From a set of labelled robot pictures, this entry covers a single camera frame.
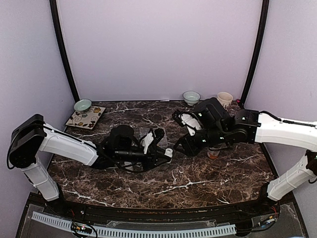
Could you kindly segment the white pill bottle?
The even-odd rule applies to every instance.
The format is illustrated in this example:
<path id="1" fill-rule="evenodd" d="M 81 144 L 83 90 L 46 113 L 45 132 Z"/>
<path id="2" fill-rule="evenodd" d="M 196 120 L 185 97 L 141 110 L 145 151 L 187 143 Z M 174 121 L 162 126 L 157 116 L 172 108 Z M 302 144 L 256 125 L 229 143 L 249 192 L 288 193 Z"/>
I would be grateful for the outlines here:
<path id="1" fill-rule="evenodd" d="M 173 150 L 171 148 L 166 148 L 164 155 L 172 158 Z"/>

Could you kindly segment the orange pill bottle grey cap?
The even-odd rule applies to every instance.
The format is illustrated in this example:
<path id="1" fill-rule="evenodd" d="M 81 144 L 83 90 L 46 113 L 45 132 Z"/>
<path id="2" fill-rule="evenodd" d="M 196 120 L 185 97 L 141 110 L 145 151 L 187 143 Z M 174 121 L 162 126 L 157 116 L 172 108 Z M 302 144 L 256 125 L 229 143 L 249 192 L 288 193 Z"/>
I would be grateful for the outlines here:
<path id="1" fill-rule="evenodd" d="M 219 148 L 209 147 L 207 151 L 207 156 L 210 159 L 217 159 L 220 154 Z"/>

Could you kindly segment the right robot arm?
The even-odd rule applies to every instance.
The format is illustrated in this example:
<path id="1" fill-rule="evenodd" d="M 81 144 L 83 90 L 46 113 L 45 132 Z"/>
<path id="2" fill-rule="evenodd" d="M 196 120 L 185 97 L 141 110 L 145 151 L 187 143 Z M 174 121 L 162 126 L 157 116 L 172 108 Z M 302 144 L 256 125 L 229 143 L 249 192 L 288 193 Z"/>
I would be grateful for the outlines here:
<path id="1" fill-rule="evenodd" d="M 215 97 L 197 104 L 193 112 L 176 110 L 172 117 L 188 129 L 175 143 L 174 150 L 189 157 L 206 147 L 235 143 L 276 143 L 306 150 L 296 165 L 262 187 L 261 198 L 253 203 L 257 215 L 265 214 L 272 201 L 279 201 L 317 175 L 316 122 L 283 119 L 267 111 L 246 109 L 232 117 Z"/>

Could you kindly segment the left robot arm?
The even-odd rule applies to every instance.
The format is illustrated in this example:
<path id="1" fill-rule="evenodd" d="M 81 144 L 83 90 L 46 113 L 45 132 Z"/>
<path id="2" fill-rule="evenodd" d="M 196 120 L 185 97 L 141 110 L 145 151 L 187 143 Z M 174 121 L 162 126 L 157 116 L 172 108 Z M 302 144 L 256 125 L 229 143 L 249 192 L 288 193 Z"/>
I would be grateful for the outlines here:
<path id="1" fill-rule="evenodd" d="M 164 130 L 157 128 L 137 139 L 132 127 L 119 125 L 101 143 L 93 143 L 59 131 L 45 123 L 42 115 L 35 114 L 12 132 L 6 163 L 8 169 L 19 168 L 44 200 L 51 202 L 51 209 L 59 216 L 66 216 L 70 206 L 44 168 L 38 152 L 63 156 L 97 170 L 117 167 L 133 173 L 132 167 L 141 165 L 139 172 L 145 173 L 171 162 L 173 150 L 158 146 L 164 136 Z"/>

